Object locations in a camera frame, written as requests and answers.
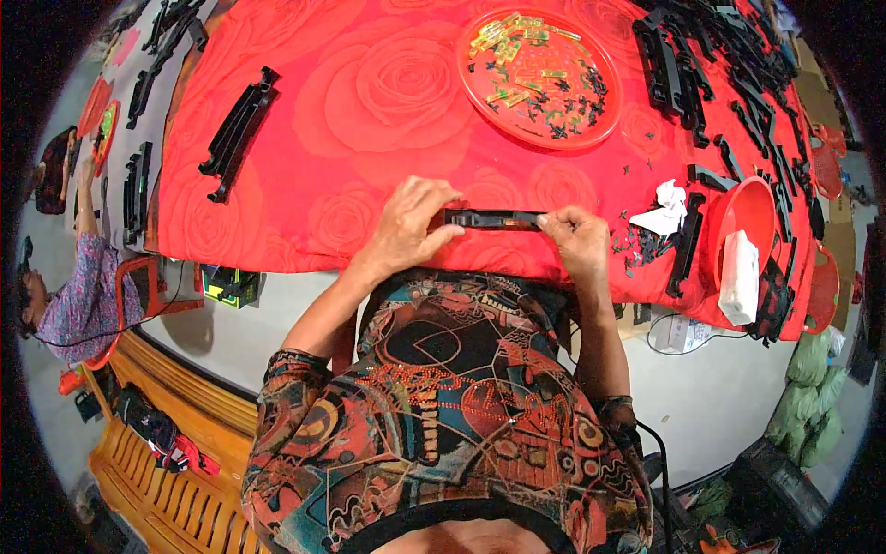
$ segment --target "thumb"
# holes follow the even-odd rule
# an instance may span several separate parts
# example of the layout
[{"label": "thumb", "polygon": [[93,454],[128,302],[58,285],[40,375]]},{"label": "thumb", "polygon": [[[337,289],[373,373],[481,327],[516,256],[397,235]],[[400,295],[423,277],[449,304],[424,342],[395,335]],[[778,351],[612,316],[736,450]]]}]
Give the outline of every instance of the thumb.
[{"label": "thumb", "polygon": [[464,234],[464,228],[460,225],[443,225],[427,236],[422,242],[420,251],[424,258],[431,258],[440,248],[448,244],[455,237]]},{"label": "thumb", "polygon": [[560,223],[550,214],[539,215],[536,222],[538,223],[539,228],[543,230],[546,235],[554,239],[554,242],[558,246],[563,244],[572,234],[572,231],[568,229],[565,224]]}]

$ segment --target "white floor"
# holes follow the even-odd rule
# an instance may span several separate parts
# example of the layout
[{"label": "white floor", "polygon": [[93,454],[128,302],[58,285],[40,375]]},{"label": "white floor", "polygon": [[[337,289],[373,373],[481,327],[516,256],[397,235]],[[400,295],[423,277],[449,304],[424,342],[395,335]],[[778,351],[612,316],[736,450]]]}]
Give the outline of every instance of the white floor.
[{"label": "white floor", "polygon": [[[74,71],[42,144],[76,122],[96,74],[97,69],[89,66]],[[865,163],[859,165],[854,158],[847,161],[847,165],[861,167],[847,169],[853,183],[869,182]],[[63,229],[63,216],[39,215],[33,204],[27,205],[25,212],[21,237],[31,235],[35,243],[32,265],[54,290],[70,276],[74,238]],[[857,210],[859,249],[865,236],[864,223],[873,214],[872,210]],[[859,268],[860,254],[861,250],[857,256]],[[175,289],[179,268],[180,264],[169,265],[170,293]],[[190,267],[187,271],[183,297],[193,295]],[[143,329],[206,371],[246,391],[257,392],[268,358],[299,315],[335,277],[325,272],[269,274],[256,306],[236,310],[208,301],[200,311],[162,316],[145,323]],[[852,310],[846,330],[850,339],[858,316],[857,307]],[[845,362],[849,344],[838,362]],[[625,342],[634,408],[638,418],[664,438],[673,486],[728,464],[762,434],[784,388],[784,373],[793,348],[794,343],[788,342],[766,349],[751,339],[714,339],[690,355],[666,356],[653,352],[645,338]],[[23,355],[44,444],[63,485],[70,489],[84,471],[86,455],[94,448],[104,424],[82,424],[73,398],[58,394],[58,374],[66,369],[63,363],[34,340],[23,342]],[[835,452],[812,472],[814,482],[828,497],[839,488],[862,439],[873,389],[847,380],[838,403],[845,434]],[[646,451],[658,450],[651,437],[643,436],[643,442]]]}]

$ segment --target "red tablecloth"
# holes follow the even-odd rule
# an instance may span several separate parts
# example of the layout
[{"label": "red tablecloth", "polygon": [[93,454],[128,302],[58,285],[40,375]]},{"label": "red tablecloth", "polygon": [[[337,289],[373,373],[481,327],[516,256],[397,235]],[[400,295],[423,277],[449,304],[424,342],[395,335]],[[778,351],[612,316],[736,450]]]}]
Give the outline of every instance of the red tablecloth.
[{"label": "red tablecloth", "polygon": [[[463,26],[493,9],[521,5],[564,12],[592,31],[615,60],[625,106],[615,132],[596,147],[550,152],[521,143],[483,119],[462,92],[453,44]],[[643,15],[626,0],[240,0],[212,33],[164,144],[159,250],[254,271],[342,268],[408,175],[448,179],[471,207],[551,210],[579,204],[607,219],[614,236],[623,236],[622,211],[628,217],[646,211],[660,183],[685,182],[687,164],[727,174],[716,147],[697,150],[688,131],[649,106],[631,30]],[[709,63],[697,54],[717,96],[704,103],[707,136],[723,133],[746,174],[755,164],[774,173],[729,109],[739,97],[727,83],[726,62]],[[244,87],[260,79],[262,66],[282,76],[280,94],[228,204],[214,204],[206,195],[218,182],[197,166]],[[796,92],[788,96],[799,109]],[[779,110],[777,122],[776,143],[789,159],[798,157],[787,114]],[[690,190],[704,192],[707,207],[719,196],[698,184]],[[799,255],[790,284],[797,290],[797,311],[783,339],[802,331],[814,260],[804,199],[794,202]],[[613,254],[613,300],[665,304],[728,326],[703,264],[706,230],[707,224],[681,300],[664,289],[673,250],[633,268],[633,278],[624,262],[633,251]],[[776,247],[775,254],[785,268],[789,248]],[[469,230],[431,265],[566,279],[552,245],[537,233]]]}]

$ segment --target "abstract print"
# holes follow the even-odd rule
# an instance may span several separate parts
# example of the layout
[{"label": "abstract print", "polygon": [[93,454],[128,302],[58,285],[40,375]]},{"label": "abstract print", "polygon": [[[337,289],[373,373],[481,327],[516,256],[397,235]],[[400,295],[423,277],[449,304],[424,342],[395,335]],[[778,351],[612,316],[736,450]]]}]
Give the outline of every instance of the abstract print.
[{"label": "abstract print", "polygon": [[442,275],[389,296],[342,375],[298,351],[271,359],[243,490],[262,540],[372,550],[497,514],[554,552],[644,551],[649,485],[630,398],[578,390],[545,310],[517,281]]}]

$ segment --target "purple floral shirt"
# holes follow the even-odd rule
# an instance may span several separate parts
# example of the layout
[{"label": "purple floral shirt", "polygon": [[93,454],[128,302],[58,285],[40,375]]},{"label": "purple floral shirt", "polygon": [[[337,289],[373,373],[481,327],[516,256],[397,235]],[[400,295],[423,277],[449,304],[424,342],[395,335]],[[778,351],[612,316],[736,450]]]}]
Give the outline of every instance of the purple floral shirt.
[{"label": "purple floral shirt", "polygon": [[[71,344],[120,328],[114,276],[120,265],[120,253],[104,238],[83,233],[77,241],[77,264],[74,274],[58,289],[40,320],[37,336],[56,344]],[[123,278],[123,309],[126,325],[144,318],[138,291],[132,277]],[[68,363],[79,363],[104,352],[113,335],[87,340],[71,347],[47,345],[50,351]]]}]

